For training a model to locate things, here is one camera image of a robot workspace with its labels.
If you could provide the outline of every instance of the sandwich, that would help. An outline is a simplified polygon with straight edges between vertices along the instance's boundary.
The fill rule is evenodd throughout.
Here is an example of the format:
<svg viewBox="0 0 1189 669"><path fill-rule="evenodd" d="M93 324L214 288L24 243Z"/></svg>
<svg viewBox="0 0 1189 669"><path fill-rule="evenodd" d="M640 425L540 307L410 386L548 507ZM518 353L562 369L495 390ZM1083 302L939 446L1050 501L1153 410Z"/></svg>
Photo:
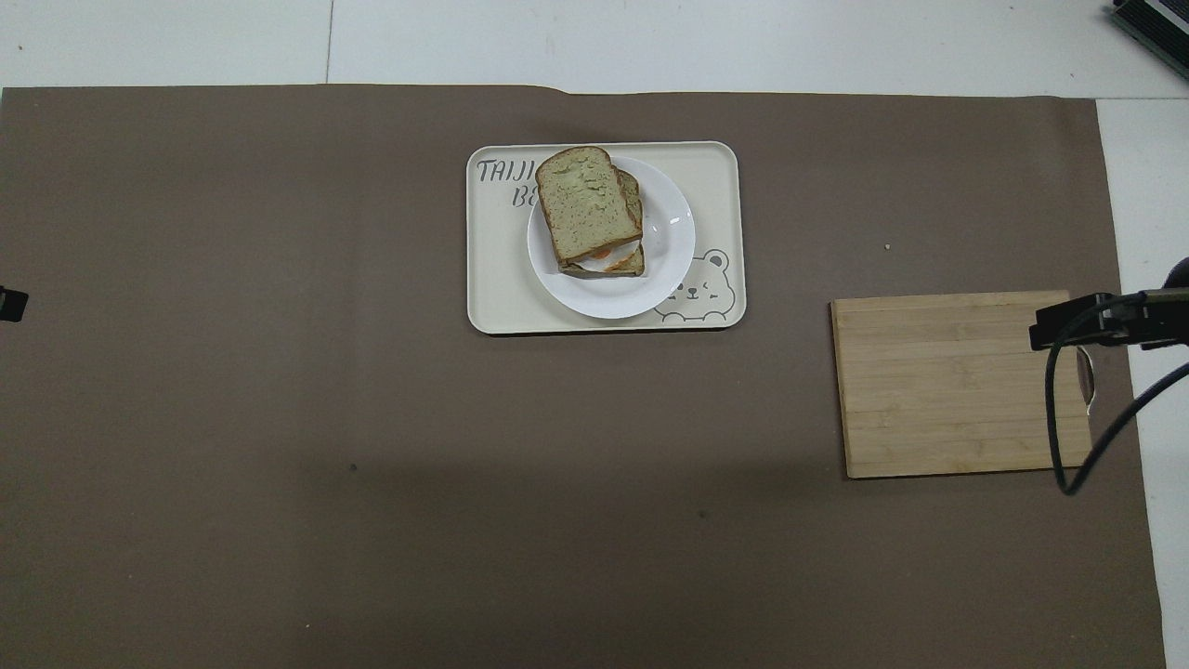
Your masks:
<svg viewBox="0 0 1189 669"><path fill-rule="evenodd" d="M644 271L640 183L598 146L566 149L536 170L537 196L562 272L580 277Z"/></svg>

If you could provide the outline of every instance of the wooden cutting board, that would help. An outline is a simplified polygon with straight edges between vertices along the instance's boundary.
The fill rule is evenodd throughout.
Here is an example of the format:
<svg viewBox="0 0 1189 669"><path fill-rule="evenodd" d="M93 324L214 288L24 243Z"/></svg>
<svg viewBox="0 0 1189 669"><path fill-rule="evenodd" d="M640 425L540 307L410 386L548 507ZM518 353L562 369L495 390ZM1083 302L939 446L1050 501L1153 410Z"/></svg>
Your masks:
<svg viewBox="0 0 1189 669"><path fill-rule="evenodd" d="M835 359L847 474L911 476L1051 467L1038 308L1065 290L836 299ZM1074 351L1058 361L1064 465L1090 448Z"/></svg>

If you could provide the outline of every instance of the tray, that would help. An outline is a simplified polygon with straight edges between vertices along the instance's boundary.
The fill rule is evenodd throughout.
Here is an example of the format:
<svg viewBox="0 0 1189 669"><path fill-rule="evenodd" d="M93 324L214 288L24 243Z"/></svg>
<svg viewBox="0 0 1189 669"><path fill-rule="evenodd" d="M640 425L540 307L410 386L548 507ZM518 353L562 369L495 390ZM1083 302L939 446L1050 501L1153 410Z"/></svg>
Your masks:
<svg viewBox="0 0 1189 669"><path fill-rule="evenodd" d="M526 245L534 171L571 144L484 146L466 164L466 310L487 334L730 327L747 310L738 162L719 141L599 144L672 178L693 212L697 245L684 283L711 283L715 299L681 290L642 314L600 318L571 310L533 273Z"/></svg>

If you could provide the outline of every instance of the table surface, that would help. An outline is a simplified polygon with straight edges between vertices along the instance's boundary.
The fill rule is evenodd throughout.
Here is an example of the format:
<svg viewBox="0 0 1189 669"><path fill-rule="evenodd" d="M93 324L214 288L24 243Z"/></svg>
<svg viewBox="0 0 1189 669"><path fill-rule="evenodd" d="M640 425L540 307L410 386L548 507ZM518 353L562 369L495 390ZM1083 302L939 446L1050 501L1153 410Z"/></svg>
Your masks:
<svg viewBox="0 0 1189 669"><path fill-rule="evenodd" d="M114 0L0 7L0 84L533 83L571 91L781 90L1099 99L1125 290L1189 252L1189 82L1109 24L1107 2L918 0L501 4ZM580 39L616 25L590 67ZM1146 387L1183 351L1131 352ZM1170 391L1139 418L1169 665L1189 665L1189 450ZM1103 463L1109 467L1109 461Z"/></svg>

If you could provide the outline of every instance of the bear face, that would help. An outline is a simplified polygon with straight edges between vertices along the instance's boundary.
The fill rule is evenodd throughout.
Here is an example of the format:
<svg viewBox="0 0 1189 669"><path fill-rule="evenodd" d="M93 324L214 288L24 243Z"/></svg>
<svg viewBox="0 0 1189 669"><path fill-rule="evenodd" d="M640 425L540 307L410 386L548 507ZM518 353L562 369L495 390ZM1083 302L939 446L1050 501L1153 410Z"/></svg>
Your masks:
<svg viewBox="0 0 1189 669"><path fill-rule="evenodd" d="M685 279L663 302L653 307L661 321L726 321L726 311L735 305L735 289L726 278L726 253L711 248L693 258Z"/></svg>

